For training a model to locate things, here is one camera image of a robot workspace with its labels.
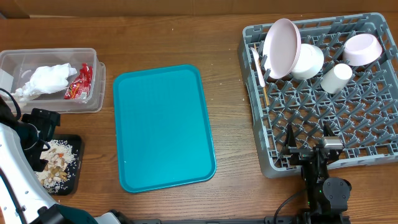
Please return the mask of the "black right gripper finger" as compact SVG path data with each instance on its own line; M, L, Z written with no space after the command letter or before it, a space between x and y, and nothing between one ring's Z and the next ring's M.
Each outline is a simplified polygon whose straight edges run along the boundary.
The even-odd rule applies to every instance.
M292 124L289 123L286 127L286 136L284 145L280 151L282 155L293 155L297 153L297 145L295 142L294 131L292 128Z
M332 129L330 128L329 124L324 124L323 125L323 137L335 137L336 135L334 134L334 132L332 131Z

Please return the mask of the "white cup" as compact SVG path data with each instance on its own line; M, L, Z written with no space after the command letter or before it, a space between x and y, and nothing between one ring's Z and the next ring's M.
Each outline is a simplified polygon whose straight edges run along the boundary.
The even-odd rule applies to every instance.
M321 81L321 87L330 94L341 91L352 77L351 67L345 63L339 63L329 70Z

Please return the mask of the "white napkin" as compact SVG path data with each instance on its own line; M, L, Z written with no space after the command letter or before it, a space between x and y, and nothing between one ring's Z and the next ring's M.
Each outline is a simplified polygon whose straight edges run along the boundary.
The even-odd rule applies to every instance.
M69 86L68 78L76 74L77 70L69 63L39 67L30 80L11 95L17 101L30 101L43 94L57 93L66 90Z

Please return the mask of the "red snack wrapper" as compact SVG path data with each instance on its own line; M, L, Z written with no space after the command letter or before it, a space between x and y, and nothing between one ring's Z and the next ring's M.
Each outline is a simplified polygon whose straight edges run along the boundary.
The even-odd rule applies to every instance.
M93 67L87 63L83 63L82 66L79 76L68 87L64 95L65 100L84 100L90 94Z

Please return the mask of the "light green bowl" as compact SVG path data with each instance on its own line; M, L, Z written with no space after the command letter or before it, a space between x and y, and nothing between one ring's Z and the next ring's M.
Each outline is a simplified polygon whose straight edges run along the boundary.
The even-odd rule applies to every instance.
M301 44L300 55L291 74L298 80L312 78L322 69L323 63L324 56L319 47Z

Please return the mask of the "pink bowl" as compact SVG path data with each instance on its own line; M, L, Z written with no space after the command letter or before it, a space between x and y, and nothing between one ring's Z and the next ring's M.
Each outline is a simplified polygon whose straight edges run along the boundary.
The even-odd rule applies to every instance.
M372 34L358 34L348 39L344 44L343 60L349 60L348 65L363 66L377 60L382 54L382 46Z

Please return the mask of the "white plastic fork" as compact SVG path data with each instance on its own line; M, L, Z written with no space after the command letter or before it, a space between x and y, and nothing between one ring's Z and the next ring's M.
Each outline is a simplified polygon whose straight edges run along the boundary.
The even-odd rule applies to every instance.
M260 67L260 62L259 62L259 54L257 52L257 50L254 47L251 47L251 52L254 58L254 63L256 66L256 72L257 72L257 76L259 79L259 84L262 88L264 88L266 86L265 80L264 80L264 76L262 74L262 69Z

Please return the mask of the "pink plate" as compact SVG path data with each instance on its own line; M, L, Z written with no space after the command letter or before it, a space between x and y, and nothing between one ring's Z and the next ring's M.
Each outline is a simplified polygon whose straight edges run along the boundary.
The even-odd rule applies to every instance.
M269 29L263 47L267 56L265 69L269 76L280 79L287 76L296 66L301 50L301 35L297 26L289 19L277 20Z

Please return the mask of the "wooden chopstick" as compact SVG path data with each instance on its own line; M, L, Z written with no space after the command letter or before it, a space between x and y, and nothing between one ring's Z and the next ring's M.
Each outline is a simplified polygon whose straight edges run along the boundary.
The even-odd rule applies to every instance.
M268 96L267 96L266 87L262 88L262 90L263 90L263 93L264 93L264 98L265 98L265 101L266 101L266 106L269 106L269 99L268 99Z

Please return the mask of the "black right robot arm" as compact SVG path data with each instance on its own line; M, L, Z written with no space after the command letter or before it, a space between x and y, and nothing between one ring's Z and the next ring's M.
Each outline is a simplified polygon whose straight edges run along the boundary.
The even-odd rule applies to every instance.
M323 127L323 138L311 149L300 149L296 145L292 125L288 124L282 153L290 156L294 166L301 167L305 189L284 201L276 210L273 222L289 223L349 223L349 217L343 216L348 209L348 200L352 190L350 182L339 177L330 177L328 163L335 162L343 152L344 144L329 125ZM308 208L295 216L279 218L281 209L302 193L307 194Z

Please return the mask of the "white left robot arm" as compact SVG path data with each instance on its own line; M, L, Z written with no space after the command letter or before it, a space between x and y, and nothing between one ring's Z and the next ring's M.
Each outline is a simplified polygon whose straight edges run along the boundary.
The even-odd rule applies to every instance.
M130 223L121 212L110 210L92 217L78 208L57 203L36 176L45 168L41 153L49 148L60 114L34 108L13 114L1 103L1 208L9 223Z

